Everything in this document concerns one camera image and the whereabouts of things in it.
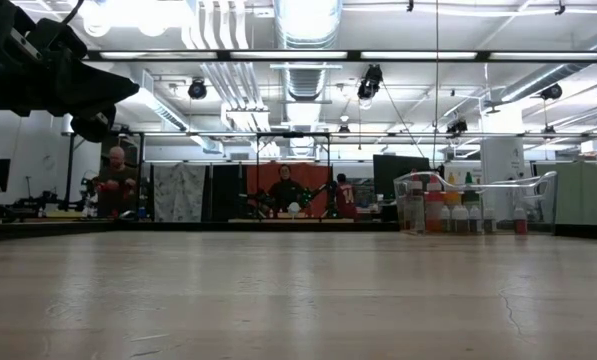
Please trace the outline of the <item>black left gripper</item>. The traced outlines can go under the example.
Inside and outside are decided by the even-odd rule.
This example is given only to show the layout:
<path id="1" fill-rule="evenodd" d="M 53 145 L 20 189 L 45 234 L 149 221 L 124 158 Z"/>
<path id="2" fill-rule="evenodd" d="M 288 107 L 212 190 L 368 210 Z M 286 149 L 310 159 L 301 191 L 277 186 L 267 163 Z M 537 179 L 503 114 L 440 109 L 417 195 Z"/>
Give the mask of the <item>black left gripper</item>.
<path id="1" fill-rule="evenodd" d="M 129 78 L 78 60 L 54 62 L 32 85 L 32 93 L 47 111 L 70 115 L 72 131 L 92 143 L 107 137 L 114 125 L 115 105 L 139 91 Z"/>

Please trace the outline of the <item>large red coloring bottle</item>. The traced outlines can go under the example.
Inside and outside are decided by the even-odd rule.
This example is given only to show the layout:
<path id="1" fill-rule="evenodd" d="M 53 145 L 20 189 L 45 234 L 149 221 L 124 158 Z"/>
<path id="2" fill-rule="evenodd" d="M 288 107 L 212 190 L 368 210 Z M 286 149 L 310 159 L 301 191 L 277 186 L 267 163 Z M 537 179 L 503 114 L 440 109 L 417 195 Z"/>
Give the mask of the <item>large red coloring bottle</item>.
<path id="1" fill-rule="evenodd" d="M 410 211 L 411 228 L 418 234 L 425 229 L 424 189 L 423 182 L 416 170 L 412 171 L 410 181 Z"/>

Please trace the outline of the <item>large red-orange coloring bottle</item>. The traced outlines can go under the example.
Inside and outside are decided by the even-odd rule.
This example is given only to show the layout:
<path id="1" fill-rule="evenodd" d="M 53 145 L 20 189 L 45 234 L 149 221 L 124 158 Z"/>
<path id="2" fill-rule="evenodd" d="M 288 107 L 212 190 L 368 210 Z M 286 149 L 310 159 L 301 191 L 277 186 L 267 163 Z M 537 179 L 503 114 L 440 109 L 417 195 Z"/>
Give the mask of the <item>large red-orange coloring bottle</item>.
<path id="1" fill-rule="evenodd" d="M 436 176 L 431 176 L 426 186 L 425 202 L 425 230 L 430 233 L 442 231 L 441 213 L 444 206 L 442 184 Z"/>

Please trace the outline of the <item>large amber coloring bottle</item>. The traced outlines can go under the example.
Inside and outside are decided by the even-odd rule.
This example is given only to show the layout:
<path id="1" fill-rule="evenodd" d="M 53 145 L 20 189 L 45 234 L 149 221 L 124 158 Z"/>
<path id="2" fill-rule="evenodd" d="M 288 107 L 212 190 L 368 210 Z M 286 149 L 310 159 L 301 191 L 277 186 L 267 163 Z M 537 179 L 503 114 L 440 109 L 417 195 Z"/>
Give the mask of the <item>large amber coloring bottle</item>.
<path id="1" fill-rule="evenodd" d="M 456 205 L 461 204 L 461 194 L 456 190 L 456 179 L 452 172 L 449 173 L 449 177 L 447 179 L 448 186 L 445 187 L 445 205 L 452 209 Z"/>

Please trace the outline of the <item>large green coloring bottle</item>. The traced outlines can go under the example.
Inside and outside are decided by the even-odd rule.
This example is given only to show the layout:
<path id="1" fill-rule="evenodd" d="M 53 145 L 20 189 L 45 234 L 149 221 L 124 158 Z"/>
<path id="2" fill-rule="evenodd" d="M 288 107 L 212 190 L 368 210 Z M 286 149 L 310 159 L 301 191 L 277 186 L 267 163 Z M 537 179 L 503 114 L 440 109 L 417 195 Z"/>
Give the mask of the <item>large green coloring bottle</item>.
<path id="1" fill-rule="evenodd" d="M 474 184 L 474 179 L 470 172 L 466 173 L 464 184 L 465 185 L 473 185 Z M 472 207 L 479 208 L 480 204 L 481 204 L 480 195 L 477 193 L 476 190 L 466 189 L 462 193 L 462 204 L 468 210 L 470 210 Z"/>

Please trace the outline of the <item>person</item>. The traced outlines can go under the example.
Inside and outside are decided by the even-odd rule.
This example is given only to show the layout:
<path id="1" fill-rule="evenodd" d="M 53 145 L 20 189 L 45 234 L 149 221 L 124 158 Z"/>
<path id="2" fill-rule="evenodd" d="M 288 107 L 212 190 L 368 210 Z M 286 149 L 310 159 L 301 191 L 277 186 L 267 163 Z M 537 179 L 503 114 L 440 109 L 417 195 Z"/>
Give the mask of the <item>person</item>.
<path id="1" fill-rule="evenodd" d="M 347 181 L 344 173 L 337 175 L 336 187 L 336 207 L 338 214 L 347 219 L 357 218 L 357 208 L 355 204 L 355 189 L 351 183 Z"/>
<path id="2" fill-rule="evenodd" d="M 292 179 L 291 168 L 283 164 L 278 169 L 279 180 L 269 189 L 269 195 L 273 199 L 273 216 L 275 218 L 281 212 L 286 212 L 291 203 L 298 203 L 301 199 L 304 187 Z"/>
<path id="3" fill-rule="evenodd" d="M 100 170 L 97 185 L 97 215 L 117 218 L 135 211 L 137 170 L 125 163 L 125 151 L 114 146 L 109 150 L 109 165 Z"/>

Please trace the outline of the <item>patterned grey curtain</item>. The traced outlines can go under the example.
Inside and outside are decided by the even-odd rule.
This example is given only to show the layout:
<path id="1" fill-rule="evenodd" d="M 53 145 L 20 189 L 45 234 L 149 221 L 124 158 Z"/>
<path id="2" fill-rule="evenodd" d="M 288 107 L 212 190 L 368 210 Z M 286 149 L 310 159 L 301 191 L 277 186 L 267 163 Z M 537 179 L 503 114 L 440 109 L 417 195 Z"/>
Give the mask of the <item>patterned grey curtain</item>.
<path id="1" fill-rule="evenodd" d="M 157 222 L 202 220 L 206 168 L 177 163 L 154 167 L 154 216 Z"/>

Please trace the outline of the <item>black curtain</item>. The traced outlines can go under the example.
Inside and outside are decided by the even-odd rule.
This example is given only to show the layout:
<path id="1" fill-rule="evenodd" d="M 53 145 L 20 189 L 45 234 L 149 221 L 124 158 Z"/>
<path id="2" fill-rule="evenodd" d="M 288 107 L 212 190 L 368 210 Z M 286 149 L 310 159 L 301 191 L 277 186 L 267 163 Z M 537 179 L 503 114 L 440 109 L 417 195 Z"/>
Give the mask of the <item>black curtain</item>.
<path id="1" fill-rule="evenodd" d="M 213 168 L 211 216 L 215 222 L 238 218 L 241 210 L 240 194 L 244 190 L 242 165 L 219 165 Z"/>

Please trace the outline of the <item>orange curtain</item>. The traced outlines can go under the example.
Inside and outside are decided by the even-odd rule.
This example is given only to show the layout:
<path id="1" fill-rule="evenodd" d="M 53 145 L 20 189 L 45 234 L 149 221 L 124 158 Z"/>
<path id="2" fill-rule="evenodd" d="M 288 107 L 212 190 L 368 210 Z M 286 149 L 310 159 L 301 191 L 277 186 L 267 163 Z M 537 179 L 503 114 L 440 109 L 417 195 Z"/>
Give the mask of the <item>orange curtain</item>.
<path id="1" fill-rule="evenodd" d="M 253 194 L 263 189 L 269 194 L 271 186 L 279 180 L 278 169 L 286 164 L 291 168 L 292 179 L 304 189 L 314 190 L 329 182 L 329 169 L 310 163 L 262 163 L 246 167 L 246 193 Z M 327 195 L 321 193 L 312 202 L 313 217 L 320 217 L 325 210 Z"/>

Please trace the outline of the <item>black partition panel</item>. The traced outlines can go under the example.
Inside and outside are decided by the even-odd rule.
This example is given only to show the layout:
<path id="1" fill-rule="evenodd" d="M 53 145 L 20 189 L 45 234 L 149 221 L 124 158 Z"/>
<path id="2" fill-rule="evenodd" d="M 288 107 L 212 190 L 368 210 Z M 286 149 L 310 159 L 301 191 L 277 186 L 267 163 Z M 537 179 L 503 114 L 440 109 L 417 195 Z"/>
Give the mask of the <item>black partition panel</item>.
<path id="1" fill-rule="evenodd" d="M 402 176 L 412 171 L 430 169 L 429 159 L 424 157 L 407 157 L 396 155 L 374 155 L 374 193 L 381 208 L 396 204 L 396 200 L 407 193 Z"/>

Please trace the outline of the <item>clear plastic container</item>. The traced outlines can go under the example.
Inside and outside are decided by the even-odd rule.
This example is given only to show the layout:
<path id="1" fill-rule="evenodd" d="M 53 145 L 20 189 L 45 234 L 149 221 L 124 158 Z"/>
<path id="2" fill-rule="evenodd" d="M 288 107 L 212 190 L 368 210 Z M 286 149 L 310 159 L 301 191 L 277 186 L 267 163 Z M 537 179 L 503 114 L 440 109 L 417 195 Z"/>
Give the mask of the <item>clear plastic container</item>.
<path id="1" fill-rule="evenodd" d="M 420 179 L 423 182 L 423 189 L 424 195 L 426 192 L 426 186 L 429 182 L 429 178 L 431 176 L 436 176 L 439 182 L 442 184 L 442 192 L 445 196 L 445 187 L 448 186 L 447 179 L 444 179 L 440 176 L 437 172 L 417 172 Z M 397 214 L 398 214 L 398 222 L 400 229 L 413 233 L 418 234 L 411 228 L 411 211 L 410 211 L 410 181 L 411 181 L 412 172 L 405 176 L 401 177 L 401 180 L 406 181 L 407 185 L 407 193 L 405 195 L 400 196 L 396 200 L 397 205 Z M 494 235 L 498 233 L 513 233 L 514 232 L 514 221 L 507 220 L 507 221 L 496 221 L 496 232 L 494 234 L 485 234 L 483 231 L 483 212 L 486 208 L 484 205 L 484 192 L 490 188 L 497 188 L 497 187 L 510 187 L 516 190 L 516 197 L 515 197 L 515 208 L 520 206 L 523 207 L 527 214 L 527 224 L 528 224 L 528 232 L 525 234 L 527 235 L 531 230 L 538 231 L 538 232 L 548 232 L 551 231 L 555 226 L 555 210 L 556 210 L 556 201 L 555 196 L 557 192 L 557 173 L 554 171 L 550 171 L 542 176 L 537 177 L 529 177 L 529 178 L 520 178 L 518 180 L 512 181 L 500 181 L 496 182 L 492 185 L 485 185 L 480 183 L 479 181 L 474 179 L 473 185 L 465 185 L 464 182 L 461 184 L 455 185 L 456 190 L 461 194 L 461 204 L 462 204 L 462 193 L 466 189 L 473 189 L 476 190 L 477 193 L 480 195 L 480 210 L 482 213 L 482 232 L 480 234 L 473 234 L 470 231 L 466 234 L 458 234 L 454 232 L 453 223 L 451 219 L 451 231 L 449 233 L 437 232 L 437 233 L 430 233 L 424 229 L 422 234 L 444 234 L 444 235 Z"/>

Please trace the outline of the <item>pale green partition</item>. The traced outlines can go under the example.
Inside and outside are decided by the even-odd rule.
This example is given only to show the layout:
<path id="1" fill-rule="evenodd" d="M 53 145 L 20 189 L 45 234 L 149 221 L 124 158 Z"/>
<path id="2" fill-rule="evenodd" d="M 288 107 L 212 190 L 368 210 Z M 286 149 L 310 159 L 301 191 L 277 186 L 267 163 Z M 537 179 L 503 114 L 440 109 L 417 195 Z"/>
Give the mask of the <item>pale green partition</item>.
<path id="1" fill-rule="evenodd" d="M 557 173 L 557 225 L 597 226 L 597 163 L 538 163 L 536 170 Z"/>

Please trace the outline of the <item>white rectangular air duct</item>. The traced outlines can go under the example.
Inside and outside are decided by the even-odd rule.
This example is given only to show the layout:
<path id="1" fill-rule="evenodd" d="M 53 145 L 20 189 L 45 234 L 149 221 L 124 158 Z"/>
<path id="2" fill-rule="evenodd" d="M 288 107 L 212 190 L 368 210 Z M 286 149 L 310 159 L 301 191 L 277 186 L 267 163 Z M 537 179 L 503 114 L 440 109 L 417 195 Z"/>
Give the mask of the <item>white rectangular air duct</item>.
<path id="1" fill-rule="evenodd" d="M 199 130 L 194 128 L 189 119 L 184 117 L 167 100 L 155 93 L 155 80 L 148 70 L 131 70 L 127 72 L 129 79 L 139 85 L 135 95 L 128 97 L 121 102 L 122 106 L 136 105 L 158 117 L 165 132 L 177 131 L 189 137 L 199 145 L 204 153 L 223 154 L 224 146 L 209 136 L 199 135 Z"/>

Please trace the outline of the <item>black background rig frame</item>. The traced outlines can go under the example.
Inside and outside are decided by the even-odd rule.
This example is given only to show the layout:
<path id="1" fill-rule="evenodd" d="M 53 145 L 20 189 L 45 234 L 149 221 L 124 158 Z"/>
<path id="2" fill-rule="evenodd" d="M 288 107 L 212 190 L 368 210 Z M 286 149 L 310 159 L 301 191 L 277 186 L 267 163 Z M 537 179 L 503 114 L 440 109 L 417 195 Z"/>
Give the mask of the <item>black background rig frame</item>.
<path id="1" fill-rule="evenodd" d="M 329 169 L 329 182 L 334 181 L 331 163 L 332 135 L 328 132 L 293 132 L 273 131 L 258 133 L 255 138 L 255 165 L 262 163 L 310 163 L 326 166 Z M 272 215 L 269 219 L 299 219 L 306 220 L 305 213 L 289 215 L 288 211 L 281 212 L 277 218 Z"/>
<path id="2" fill-rule="evenodd" d="M 132 133 L 110 134 L 101 143 L 92 143 L 72 134 L 69 137 L 65 171 L 67 184 L 64 200 L 68 206 L 86 219 L 116 219 L 97 215 L 96 188 L 100 170 L 109 165 L 109 150 L 119 146 L 125 151 L 125 163 L 137 170 L 137 192 L 135 211 L 127 211 L 117 218 L 135 217 L 139 212 L 141 195 L 143 144 L 143 138 Z"/>

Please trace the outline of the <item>silver ventilation duct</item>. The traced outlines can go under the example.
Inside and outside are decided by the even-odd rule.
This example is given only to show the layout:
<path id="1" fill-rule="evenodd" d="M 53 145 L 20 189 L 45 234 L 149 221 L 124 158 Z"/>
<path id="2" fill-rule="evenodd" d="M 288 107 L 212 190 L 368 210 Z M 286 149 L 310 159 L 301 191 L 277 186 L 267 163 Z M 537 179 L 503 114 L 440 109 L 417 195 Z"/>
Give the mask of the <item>silver ventilation duct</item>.
<path id="1" fill-rule="evenodd" d="M 284 50 L 335 47 L 343 0 L 274 0 L 278 46 Z M 324 63 L 286 63 L 281 70 L 285 119 L 293 132 L 317 130 L 329 71 Z"/>

